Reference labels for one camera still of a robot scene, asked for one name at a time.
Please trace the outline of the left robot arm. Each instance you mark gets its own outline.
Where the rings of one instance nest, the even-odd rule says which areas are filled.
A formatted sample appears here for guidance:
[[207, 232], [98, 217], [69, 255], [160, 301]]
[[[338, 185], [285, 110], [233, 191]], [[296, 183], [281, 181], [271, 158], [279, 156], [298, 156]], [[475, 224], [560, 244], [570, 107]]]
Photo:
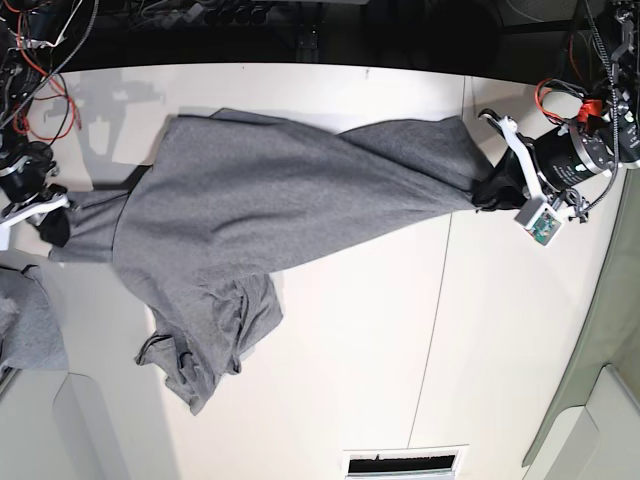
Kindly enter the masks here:
[[600, 14], [577, 2], [557, 69], [536, 85], [533, 98], [553, 128], [519, 139], [542, 194], [586, 222], [599, 202], [585, 199], [577, 185], [639, 166], [638, 2], [608, 1]]

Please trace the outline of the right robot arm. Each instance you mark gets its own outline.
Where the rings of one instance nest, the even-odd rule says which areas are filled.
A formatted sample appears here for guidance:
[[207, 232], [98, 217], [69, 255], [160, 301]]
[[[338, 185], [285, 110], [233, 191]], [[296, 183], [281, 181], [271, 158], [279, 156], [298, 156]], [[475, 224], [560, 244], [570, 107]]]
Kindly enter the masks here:
[[[62, 75], [84, 46], [98, 16], [98, 1], [1, 3], [1, 228], [26, 222], [50, 245], [70, 238], [75, 208], [59, 175], [53, 145], [82, 128], [78, 105]], [[32, 105], [59, 99], [66, 110], [56, 133], [42, 136], [29, 123]]]

